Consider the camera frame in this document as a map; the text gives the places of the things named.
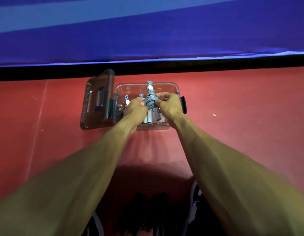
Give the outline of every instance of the hand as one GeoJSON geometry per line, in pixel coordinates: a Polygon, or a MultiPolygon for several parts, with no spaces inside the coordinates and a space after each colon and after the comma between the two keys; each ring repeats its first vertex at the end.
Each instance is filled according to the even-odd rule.
{"type": "Polygon", "coordinates": [[[155,104],[160,108],[164,117],[167,118],[171,127],[175,128],[174,121],[178,117],[184,117],[179,96],[175,93],[157,93],[160,100],[155,104]]]}
{"type": "Polygon", "coordinates": [[[142,101],[143,98],[131,100],[124,113],[124,119],[127,120],[127,124],[131,127],[130,134],[135,132],[137,126],[143,122],[147,115],[148,108],[142,101]]]}

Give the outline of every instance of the transparent lid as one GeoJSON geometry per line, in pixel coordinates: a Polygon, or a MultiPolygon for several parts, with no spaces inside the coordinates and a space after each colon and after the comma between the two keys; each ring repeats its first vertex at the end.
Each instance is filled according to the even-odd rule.
{"type": "Polygon", "coordinates": [[[82,107],[80,127],[94,129],[108,127],[111,121],[115,72],[108,69],[88,80],[82,107]]]}

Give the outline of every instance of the red floor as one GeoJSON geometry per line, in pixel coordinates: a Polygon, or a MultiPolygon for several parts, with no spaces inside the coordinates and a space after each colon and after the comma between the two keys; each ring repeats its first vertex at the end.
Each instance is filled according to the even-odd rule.
{"type": "MultiPolygon", "coordinates": [[[[87,80],[0,82],[0,200],[107,131],[79,127],[87,80]]],[[[304,193],[304,67],[116,76],[115,85],[146,80],[177,83],[198,126],[304,193]]],[[[136,132],[103,198],[106,232],[136,191],[181,202],[191,177],[173,129],[136,132]]]]}

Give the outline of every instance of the plastic storage box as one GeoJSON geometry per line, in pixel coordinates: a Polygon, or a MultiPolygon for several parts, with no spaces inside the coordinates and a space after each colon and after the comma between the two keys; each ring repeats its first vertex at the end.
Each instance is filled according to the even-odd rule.
{"type": "MultiPolygon", "coordinates": [[[[124,83],[115,86],[115,72],[111,69],[91,78],[87,82],[80,126],[82,129],[94,129],[99,127],[109,127],[117,124],[123,117],[125,111],[125,95],[129,100],[137,98],[139,94],[147,95],[147,83],[124,83]]],[[[155,82],[152,84],[156,93],[169,92],[176,93],[180,97],[177,84],[172,82],[155,82]]],[[[183,112],[187,113],[185,98],[180,97],[183,112]]],[[[169,128],[167,119],[161,115],[161,120],[153,119],[151,124],[142,123],[138,130],[160,130],[169,128]]]]}

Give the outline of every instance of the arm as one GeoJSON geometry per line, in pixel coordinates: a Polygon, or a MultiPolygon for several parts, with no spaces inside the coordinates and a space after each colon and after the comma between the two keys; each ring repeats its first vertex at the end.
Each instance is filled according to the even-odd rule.
{"type": "Polygon", "coordinates": [[[128,136],[146,114],[142,98],[99,141],[58,162],[0,202],[0,235],[80,236],[100,202],[128,136]]]}
{"type": "Polygon", "coordinates": [[[304,235],[304,196],[273,171],[196,127],[175,94],[155,103],[178,133],[193,175],[229,235],[304,235]]]}

